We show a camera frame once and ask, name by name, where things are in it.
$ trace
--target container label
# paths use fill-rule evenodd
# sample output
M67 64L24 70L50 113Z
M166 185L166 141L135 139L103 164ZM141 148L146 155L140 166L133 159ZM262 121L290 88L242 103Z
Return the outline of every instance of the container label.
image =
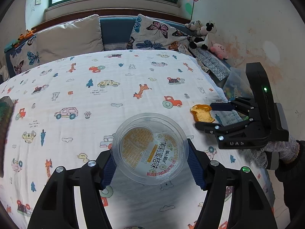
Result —
M158 177L169 172L179 158L172 136L151 133L145 128L131 130L123 139L124 161L139 175Z

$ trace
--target white blanket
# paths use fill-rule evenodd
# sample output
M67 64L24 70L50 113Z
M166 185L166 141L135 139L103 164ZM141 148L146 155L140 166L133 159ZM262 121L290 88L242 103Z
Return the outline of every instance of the white blanket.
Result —
M96 159L110 147L121 123L146 112L176 121L210 159L233 169L251 165L265 193L273 194L262 170L236 150L219 150L214 135L194 127L192 106L227 100L190 56L156 50L79 55L17 75L1 84L0 92L17 100L7 134L0 200L19 228L27 228L37 199L57 166L73 169ZM164 107L166 96L180 100L181 107ZM235 111L212 116L223 124L240 120ZM114 229L193 228L205 198L188 165L173 180L155 186L135 183L117 169L103 192ZM221 224L228 220L229 210L230 198Z

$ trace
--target container lid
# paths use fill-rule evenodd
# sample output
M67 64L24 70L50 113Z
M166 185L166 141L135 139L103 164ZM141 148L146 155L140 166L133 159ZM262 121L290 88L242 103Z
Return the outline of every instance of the container lid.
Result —
M144 113L119 126L111 154L117 167L130 179L142 184L161 184L182 170L189 145L185 133L172 119Z

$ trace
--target blue headboard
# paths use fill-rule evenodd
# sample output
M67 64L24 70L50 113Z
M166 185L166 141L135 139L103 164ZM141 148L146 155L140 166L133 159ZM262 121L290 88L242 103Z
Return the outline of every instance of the blue headboard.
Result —
M100 17L103 44L119 44L128 42L136 18L136 16ZM192 32L183 24L160 19L157 20L167 23L188 35L192 35Z

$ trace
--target gray knit glove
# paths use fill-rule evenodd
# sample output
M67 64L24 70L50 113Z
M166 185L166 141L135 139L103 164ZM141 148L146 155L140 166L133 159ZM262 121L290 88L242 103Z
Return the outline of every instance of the gray knit glove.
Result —
M259 167L267 167L267 156L265 151L279 152L280 159L284 163L293 162L299 154L298 142L289 134L288 141L269 141L268 144L259 150L250 150L252 157Z

